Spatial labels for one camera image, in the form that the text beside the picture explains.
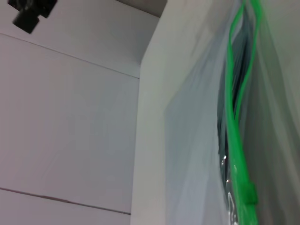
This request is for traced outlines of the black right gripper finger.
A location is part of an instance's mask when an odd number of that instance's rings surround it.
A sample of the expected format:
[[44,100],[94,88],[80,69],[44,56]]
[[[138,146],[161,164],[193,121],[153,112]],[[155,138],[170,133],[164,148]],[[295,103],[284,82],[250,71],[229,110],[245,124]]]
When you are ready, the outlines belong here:
[[19,11],[13,24],[31,34],[39,23],[39,16],[48,18],[57,0],[8,0],[7,3]]

